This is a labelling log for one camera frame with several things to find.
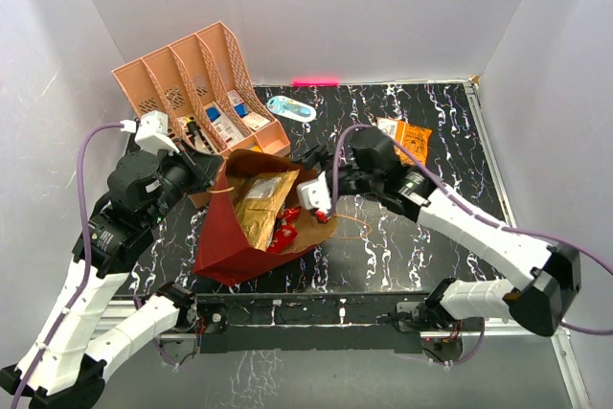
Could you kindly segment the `red brown paper bag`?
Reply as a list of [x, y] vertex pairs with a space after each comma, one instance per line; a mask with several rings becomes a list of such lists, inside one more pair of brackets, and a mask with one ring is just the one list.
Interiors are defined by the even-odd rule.
[[194, 275], [232, 286], [341, 239], [339, 216], [321, 222], [299, 202], [298, 187], [316, 177], [315, 168], [286, 157], [231, 153], [209, 201]]

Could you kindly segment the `gold foil snack bag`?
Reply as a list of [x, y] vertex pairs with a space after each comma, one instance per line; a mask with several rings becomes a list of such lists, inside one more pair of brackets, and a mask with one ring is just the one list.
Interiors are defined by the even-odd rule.
[[246, 181], [240, 189], [234, 210], [251, 247], [258, 250], [268, 247], [277, 214], [298, 175], [297, 170], [261, 173]]

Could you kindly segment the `orange wafer snack packet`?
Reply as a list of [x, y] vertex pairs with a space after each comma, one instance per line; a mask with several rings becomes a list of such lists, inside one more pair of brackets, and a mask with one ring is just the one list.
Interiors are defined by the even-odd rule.
[[376, 126], [408, 149], [422, 164], [426, 164], [432, 130], [403, 120], [378, 118]]

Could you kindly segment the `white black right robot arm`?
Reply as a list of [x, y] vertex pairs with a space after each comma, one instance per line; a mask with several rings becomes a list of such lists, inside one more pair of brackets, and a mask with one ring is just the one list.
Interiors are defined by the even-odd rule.
[[362, 195], [462, 245], [503, 276], [485, 282], [446, 278], [422, 303], [401, 313], [399, 321], [449, 329], [469, 318], [496, 318], [543, 337], [556, 332], [580, 291], [576, 247], [488, 215], [418, 160], [403, 163], [408, 150], [375, 126], [352, 126], [339, 141], [350, 145], [347, 164], [341, 164], [339, 152], [324, 146], [295, 160], [317, 170], [298, 185], [297, 194], [320, 223], [331, 219], [340, 197]]

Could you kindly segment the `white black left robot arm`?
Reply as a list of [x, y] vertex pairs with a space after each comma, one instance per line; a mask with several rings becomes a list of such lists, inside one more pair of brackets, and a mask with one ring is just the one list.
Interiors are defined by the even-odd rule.
[[211, 187], [219, 155], [186, 146], [176, 153], [124, 155], [107, 179], [56, 304], [37, 340], [1, 371], [1, 386], [33, 408], [91, 408], [111, 376], [156, 336], [197, 320], [194, 296], [168, 283], [117, 326], [94, 334], [109, 302], [153, 243], [153, 231], [186, 195]]

